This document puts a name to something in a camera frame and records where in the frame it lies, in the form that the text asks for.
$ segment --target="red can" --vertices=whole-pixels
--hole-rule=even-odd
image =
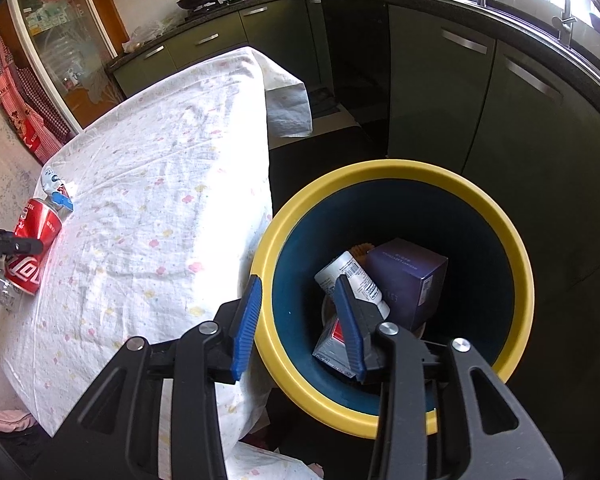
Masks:
[[[35,294],[40,287],[40,263],[62,228],[58,213],[39,198],[30,198],[13,230],[16,236],[37,238],[44,245],[42,254],[17,254],[4,261],[5,277],[24,290]]]

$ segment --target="purple box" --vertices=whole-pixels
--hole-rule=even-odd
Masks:
[[[369,251],[365,270],[382,292],[392,321],[412,332],[436,313],[447,258],[401,238]]]

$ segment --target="gas stove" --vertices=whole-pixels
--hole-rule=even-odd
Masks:
[[[243,0],[224,0],[222,2],[216,0],[209,4],[205,4],[203,6],[197,7],[195,9],[191,9],[187,13],[187,17],[185,18],[185,22],[190,20],[195,20],[200,16],[204,16],[209,12],[213,12],[214,10],[223,9],[224,7],[232,6],[233,4],[237,4]]]

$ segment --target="white tablecloth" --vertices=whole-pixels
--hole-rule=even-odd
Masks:
[[[75,211],[38,294],[0,320],[2,367],[49,433],[130,336],[177,338],[240,296],[271,220],[267,127],[270,136],[310,133],[304,85],[240,48],[133,96],[49,161]],[[316,478],[295,460],[236,447],[269,388],[257,357],[239,383],[216,387],[230,478]],[[170,398],[166,385],[163,478]]]

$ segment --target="metal screw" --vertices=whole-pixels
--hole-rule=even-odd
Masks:
[[[386,335],[396,335],[398,333],[398,326],[395,323],[385,321],[380,324],[380,332]]]
[[[451,346],[459,352],[468,352],[471,348],[471,343],[462,337],[456,337],[452,342]]]
[[[142,339],[141,337],[132,337],[129,341],[126,342],[126,348],[131,350],[132,352],[142,350],[143,346],[144,339]]]
[[[218,324],[214,321],[205,321],[198,327],[201,334],[212,335],[218,331]]]

